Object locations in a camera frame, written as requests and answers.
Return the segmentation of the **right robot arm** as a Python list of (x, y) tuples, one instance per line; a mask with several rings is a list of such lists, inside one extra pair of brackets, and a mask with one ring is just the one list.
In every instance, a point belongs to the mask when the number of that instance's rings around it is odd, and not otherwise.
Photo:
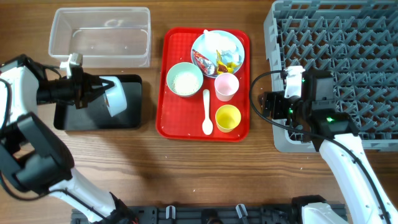
[(336, 110), (333, 75), (290, 66), (279, 70), (283, 91), (259, 95), (255, 113), (275, 127), (308, 137), (328, 164), (355, 223), (397, 223), (389, 200), (366, 157), (359, 130)]

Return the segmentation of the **yellow foil wrapper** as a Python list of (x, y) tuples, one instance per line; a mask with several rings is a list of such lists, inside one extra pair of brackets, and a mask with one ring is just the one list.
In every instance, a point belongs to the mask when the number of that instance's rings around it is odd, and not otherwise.
[(216, 51), (216, 72), (218, 75), (222, 73), (234, 73), (241, 67), (240, 55), (238, 52), (221, 53)]

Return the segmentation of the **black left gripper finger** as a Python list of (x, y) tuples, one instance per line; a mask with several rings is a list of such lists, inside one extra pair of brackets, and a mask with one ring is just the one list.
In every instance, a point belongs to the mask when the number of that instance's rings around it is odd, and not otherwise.
[(111, 80), (99, 77), (99, 81), (100, 81), (101, 87), (103, 89), (110, 89), (110, 88), (114, 87), (114, 82)]
[(99, 98), (102, 96), (106, 91), (106, 88), (104, 86), (99, 87), (99, 88), (92, 88), (90, 90), (90, 93), (88, 95), (88, 102), (91, 103), (95, 99)]

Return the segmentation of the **light blue bowl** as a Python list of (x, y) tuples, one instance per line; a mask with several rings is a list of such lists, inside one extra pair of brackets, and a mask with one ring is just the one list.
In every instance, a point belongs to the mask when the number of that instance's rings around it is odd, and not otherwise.
[(127, 109), (127, 99), (124, 93), (123, 85), (118, 77), (115, 76), (100, 76), (103, 87), (109, 84), (104, 80), (110, 81), (114, 85), (105, 90), (104, 100), (111, 117), (114, 117)]

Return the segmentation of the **pink plastic cup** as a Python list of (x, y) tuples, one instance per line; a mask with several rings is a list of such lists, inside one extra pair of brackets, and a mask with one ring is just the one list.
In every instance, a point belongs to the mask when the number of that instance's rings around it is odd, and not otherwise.
[(232, 73), (222, 73), (216, 77), (214, 85), (217, 99), (227, 102), (238, 91), (239, 80)]

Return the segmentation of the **yellow plastic cup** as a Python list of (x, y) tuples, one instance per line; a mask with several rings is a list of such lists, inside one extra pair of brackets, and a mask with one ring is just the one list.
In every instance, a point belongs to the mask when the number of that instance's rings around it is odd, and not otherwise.
[(223, 105), (215, 114), (217, 128), (222, 133), (233, 131), (241, 122), (241, 112), (234, 105)]

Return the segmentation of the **white rice pile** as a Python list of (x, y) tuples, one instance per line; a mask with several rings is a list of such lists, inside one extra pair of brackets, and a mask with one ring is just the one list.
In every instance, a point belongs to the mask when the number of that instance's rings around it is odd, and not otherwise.
[(200, 82), (192, 73), (181, 73), (175, 76), (173, 88), (178, 95), (191, 95), (199, 89)]

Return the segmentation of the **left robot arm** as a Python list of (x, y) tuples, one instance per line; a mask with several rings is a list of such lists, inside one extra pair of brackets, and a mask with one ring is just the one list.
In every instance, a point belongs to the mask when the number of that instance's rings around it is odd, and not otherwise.
[(75, 167), (65, 143), (38, 117), (39, 105), (85, 109), (104, 99), (111, 116), (127, 107), (118, 77), (86, 73), (81, 54), (58, 66), (22, 54), (1, 65), (1, 186), (20, 201), (55, 197), (90, 223), (138, 223), (139, 217), (111, 192), (90, 182)]

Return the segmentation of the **mint green bowl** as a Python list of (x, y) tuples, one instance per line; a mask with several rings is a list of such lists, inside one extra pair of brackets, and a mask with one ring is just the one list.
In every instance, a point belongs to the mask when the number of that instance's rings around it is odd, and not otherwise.
[[(173, 80), (174, 80), (176, 75), (181, 74), (181, 73), (192, 73), (192, 74), (194, 74), (198, 78), (198, 80), (200, 82), (199, 89), (202, 87), (204, 78), (203, 78), (203, 74), (202, 74), (201, 70), (196, 65), (194, 65), (193, 63), (181, 62), (181, 63), (177, 63), (173, 67), (171, 67), (171, 69), (167, 73), (166, 82), (167, 82), (167, 86), (168, 86), (168, 88), (170, 89), (171, 92), (176, 94), (176, 92), (174, 91), (174, 88), (173, 88)], [(176, 95), (181, 96), (181, 97), (190, 97), (190, 96), (193, 96), (194, 94), (187, 95), (187, 96), (178, 95), (178, 94), (176, 94)]]

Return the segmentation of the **red foil wrapper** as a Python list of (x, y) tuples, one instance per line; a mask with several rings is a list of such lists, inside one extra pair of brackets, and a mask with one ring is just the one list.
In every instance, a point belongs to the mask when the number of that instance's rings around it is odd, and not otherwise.
[(205, 76), (212, 77), (216, 74), (214, 63), (196, 50), (192, 50), (193, 63), (199, 67)]

